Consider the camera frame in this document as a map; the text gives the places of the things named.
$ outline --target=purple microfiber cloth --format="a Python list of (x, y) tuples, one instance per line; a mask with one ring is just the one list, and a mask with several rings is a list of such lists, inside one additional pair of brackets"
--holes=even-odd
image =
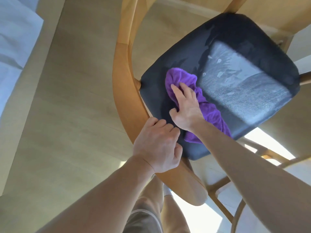
[[(171, 84), (174, 84), (179, 89), (181, 89), (179, 83), (182, 82), (190, 87), (195, 93), (196, 98), (199, 102), (200, 109), (202, 111), (203, 117), (206, 121), (213, 124), (221, 132), (225, 133), (227, 136), (231, 137), (230, 130), (224, 120), (221, 117), (220, 111), (212, 103), (209, 103), (202, 94), (202, 89), (196, 86), (197, 77), (194, 74), (189, 74), (185, 70), (180, 68), (172, 68), (167, 71), (165, 78), (166, 91), (169, 97), (175, 102), (177, 107), (179, 107), (177, 99), (173, 90), (171, 89)], [(200, 139), (191, 132), (186, 132), (185, 141), (192, 143), (202, 143)]]

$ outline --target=khaki shorts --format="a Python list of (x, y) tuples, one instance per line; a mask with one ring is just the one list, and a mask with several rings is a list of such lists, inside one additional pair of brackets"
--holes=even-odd
[(163, 233), (161, 221), (146, 209), (131, 212), (123, 233)]

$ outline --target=dark gray seat cushion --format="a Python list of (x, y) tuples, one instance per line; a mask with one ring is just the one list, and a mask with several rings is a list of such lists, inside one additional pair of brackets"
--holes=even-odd
[[(154, 117), (173, 123), (175, 104), (165, 90), (167, 70), (179, 67), (198, 77), (197, 86), (220, 110), (235, 140), (273, 116), (299, 91), (290, 58), (249, 18), (220, 14), (186, 35), (142, 76), (140, 94)], [(197, 160), (210, 152), (179, 138), (183, 155)]]

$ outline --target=hand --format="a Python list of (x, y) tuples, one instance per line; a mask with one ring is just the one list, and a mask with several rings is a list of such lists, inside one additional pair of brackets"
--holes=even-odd
[(176, 143), (179, 128), (164, 119), (151, 117), (136, 138), (133, 156), (146, 161), (155, 173), (166, 172), (179, 165), (183, 148)]
[(171, 88), (179, 104), (179, 112), (174, 108), (169, 111), (169, 114), (178, 127), (192, 132), (195, 125), (201, 121), (205, 121), (205, 119), (200, 110), (195, 92), (184, 83), (180, 83), (180, 86), (184, 93), (177, 86), (171, 84)]

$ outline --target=white sock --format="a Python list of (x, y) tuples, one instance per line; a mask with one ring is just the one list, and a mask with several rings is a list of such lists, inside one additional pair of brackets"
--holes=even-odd
[(168, 188), (167, 185), (165, 185), (165, 184), (163, 184), (163, 194), (164, 194), (164, 196), (166, 196), (166, 195), (171, 195), (171, 196), (173, 196), (173, 195), (172, 195), (172, 192), (171, 192), (171, 189)]

